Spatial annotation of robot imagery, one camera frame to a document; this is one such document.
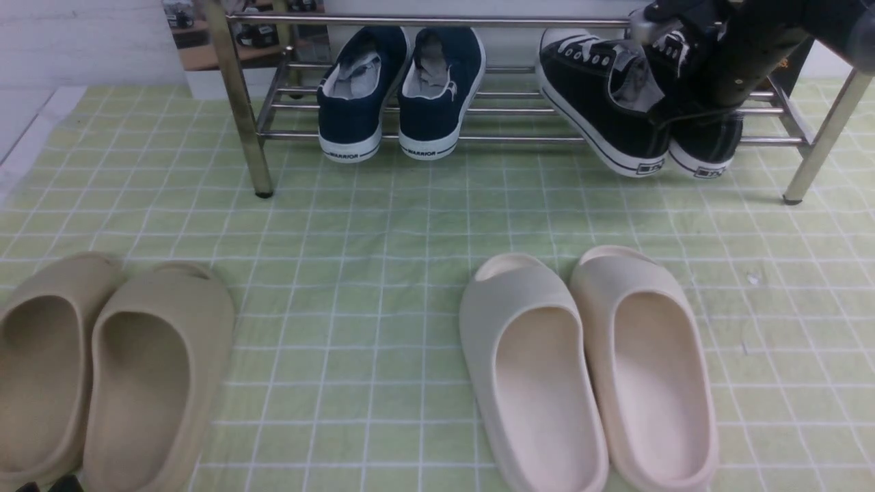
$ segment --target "navy blue sneaker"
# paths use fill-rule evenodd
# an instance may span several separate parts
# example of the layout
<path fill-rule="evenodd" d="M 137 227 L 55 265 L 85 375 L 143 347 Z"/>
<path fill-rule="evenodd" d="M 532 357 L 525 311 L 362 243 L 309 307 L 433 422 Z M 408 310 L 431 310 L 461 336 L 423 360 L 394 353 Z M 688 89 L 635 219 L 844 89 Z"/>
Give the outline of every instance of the navy blue sneaker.
<path fill-rule="evenodd" d="M 486 48 L 470 27 L 417 34 L 413 64 L 398 90 L 398 142 L 405 154 L 434 160 L 456 148 L 462 119 L 486 70 Z"/>
<path fill-rule="evenodd" d="M 364 27 L 340 50 L 316 93 L 319 144 L 335 162 L 361 162 L 382 140 L 382 114 L 410 61 L 410 39 L 396 26 Z"/>

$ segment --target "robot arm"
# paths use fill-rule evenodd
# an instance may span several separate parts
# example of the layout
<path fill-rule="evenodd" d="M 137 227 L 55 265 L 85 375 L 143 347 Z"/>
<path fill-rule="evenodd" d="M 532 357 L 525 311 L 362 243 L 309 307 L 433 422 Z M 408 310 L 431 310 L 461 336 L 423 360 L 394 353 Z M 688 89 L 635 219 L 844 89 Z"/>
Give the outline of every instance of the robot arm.
<path fill-rule="evenodd" d="M 652 42 L 681 22 L 707 56 L 684 82 L 700 114 L 735 109 L 809 35 L 855 69 L 875 74 L 875 0 L 657 0 L 633 15 L 631 33 Z M 663 121 L 686 115 L 663 115 Z"/>

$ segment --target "cream slide sandal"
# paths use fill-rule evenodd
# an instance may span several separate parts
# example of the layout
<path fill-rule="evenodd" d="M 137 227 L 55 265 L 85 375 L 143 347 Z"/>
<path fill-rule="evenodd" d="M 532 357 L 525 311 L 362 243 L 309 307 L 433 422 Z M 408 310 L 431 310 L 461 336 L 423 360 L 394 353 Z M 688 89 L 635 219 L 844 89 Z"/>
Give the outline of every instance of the cream slide sandal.
<path fill-rule="evenodd" d="M 191 474 L 231 351 L 234 303 L 207 268 L 134 277 L 94 328 L 87 490 L 169 492 Z"/>
<path fill-rule="evenodd" d="M 537 259 L 490 258 L 465 289 L 465 361 L 495 462 L 516 492 L 598 492 L 605 435 L 574 299 Z"/>
<path fill-rule="evenodd" d="M 0 490 L 79 466 L 91 395 L 91 331 L 123 281 L 87 252 L 25 280 L 0 311 Z"/>
<path fill-rule="evenodd" d="M 717 426 L 696 318 L 650 258 L 598 246 L 571 275 L 611 461 L 641 492 L 704 491 Z"/>

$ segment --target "canvas sneaker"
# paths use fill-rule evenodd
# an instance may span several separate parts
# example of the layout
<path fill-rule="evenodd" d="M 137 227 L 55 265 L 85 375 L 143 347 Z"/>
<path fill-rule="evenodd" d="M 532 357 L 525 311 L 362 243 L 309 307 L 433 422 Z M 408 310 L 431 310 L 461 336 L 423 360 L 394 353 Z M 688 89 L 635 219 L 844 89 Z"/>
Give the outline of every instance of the canvas sneaker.
<path fill-rule="evenodd" d="M 340 50 L 319 84 L 319 144 L 335 162 L 372 157 L 382 141 L 382 115 L 412 50 L 397 26 L 364 27 Z"/>
<path fill-rule="evenodd" d="M 413 63 L 398 90 L 398 142 L 405 154 L 434 160 L 456 148 L 486 69 L 486 48 L 470 27 L 435 27 L 417 34 Z"/>
<path fill-rule="evenodd" d="M 696 43 L 688 39 L 683 29 L 670 32 L 644 48 L 661 88 L 676 84 L 685 76 L 697 51 Z M 744 119 L 738 111 L 677 120 L 671 124 L 668 153 L 684 174 L 699 179 L 717 178 L 732 163 L 742 129 Z"/>
<path fill-rule="evenodd" d="M 669 131 L 648 121 L 662 98 L 643 56 L 629 41 L 605 40 L 582 29 L 548 29 L 535 74 L 547 102 L 623 176 L 653 174 L 665 163 Z"/>

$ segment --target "floor mat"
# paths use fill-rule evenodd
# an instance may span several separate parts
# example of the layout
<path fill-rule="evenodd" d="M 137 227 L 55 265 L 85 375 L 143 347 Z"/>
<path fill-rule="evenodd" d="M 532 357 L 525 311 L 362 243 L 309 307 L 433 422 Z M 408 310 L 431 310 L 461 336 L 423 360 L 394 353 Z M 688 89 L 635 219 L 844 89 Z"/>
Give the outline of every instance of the floor mat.
<path fill-rule="evenodd" d="M 839 88 L 803 83 L 795 98 L 819 124 Z M 780 134 L 773 118 L 745 123 Z M 569 132 L 554 116 L 465 126 Z M 567 278 L 608 243 L 665 264 L 696 309 L 720 431 L 713 492 L 873 490 L 872 93 L 798 207 L 780 202 L 800 163 L 789 149 L 743 148 L 724 177 L 695 182 L 622 179 L 585 145 L 460 145 L 421 163 L 385 144 L 361 165 L 313 144 L 265 153 L 271 200 L 253 195 L 226 102 L 90 88 L 0 211 L 3 295 L 89 249 L 130 272 L 205 262 L 230 285 L 234 352 L 189 490 L 507 490 L 459 347 L 462 289 L 497 253 Z M 627 486 L 612 475 L 607 490 Z"/>

